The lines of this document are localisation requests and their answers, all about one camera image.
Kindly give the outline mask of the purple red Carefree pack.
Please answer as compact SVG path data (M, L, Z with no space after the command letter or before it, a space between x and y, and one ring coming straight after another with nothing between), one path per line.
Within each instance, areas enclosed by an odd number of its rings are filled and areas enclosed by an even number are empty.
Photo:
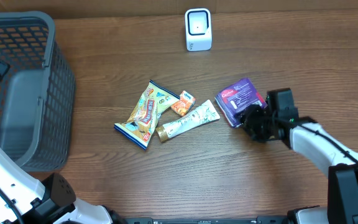
M250 105L266 107L266 102L249 78L240 79L215 96L216 103L232 128L241 125L240 114Z

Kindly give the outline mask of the white tube gold cap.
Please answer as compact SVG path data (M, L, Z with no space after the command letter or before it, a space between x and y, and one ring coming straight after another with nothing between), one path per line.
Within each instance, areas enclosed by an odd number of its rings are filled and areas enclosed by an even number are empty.
M220 119L219 113L216 111L210 100L205 101L199 105L184 117L165 123L156 128L157 134L161 142L165 142L168 139L187 132L193 128L217 121Z

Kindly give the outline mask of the small orange box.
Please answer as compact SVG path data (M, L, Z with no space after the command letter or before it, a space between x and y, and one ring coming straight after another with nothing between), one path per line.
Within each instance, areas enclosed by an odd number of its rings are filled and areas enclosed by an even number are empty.
M191 110L195 104L196 98L189 94L187 91L183 90L180 94L180 99L171 105L171 109L180 116L184 116Z

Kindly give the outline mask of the yellow snack bag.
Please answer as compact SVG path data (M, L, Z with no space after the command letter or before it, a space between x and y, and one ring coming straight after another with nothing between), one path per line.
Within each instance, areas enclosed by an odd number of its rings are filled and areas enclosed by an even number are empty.
M146 150L162 113L179 99L178 95L150 80L127 121L115 123L114 129Z

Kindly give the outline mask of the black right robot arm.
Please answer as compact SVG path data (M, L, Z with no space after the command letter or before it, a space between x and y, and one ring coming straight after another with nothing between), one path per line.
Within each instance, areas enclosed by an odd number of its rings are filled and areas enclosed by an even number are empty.
M265 102L266 107L250 105L239 113L244 131L257 142L281 141L328 178L326 207L290 210L278 222L358 224L358 153L328 134L313 118L301 117L291 89L269 91Z

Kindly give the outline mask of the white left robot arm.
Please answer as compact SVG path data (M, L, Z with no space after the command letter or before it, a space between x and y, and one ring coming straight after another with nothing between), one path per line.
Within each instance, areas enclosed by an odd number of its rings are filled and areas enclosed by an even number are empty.
M0 223L122 223L79 199L68 157L75 78L57 50L0 52Z

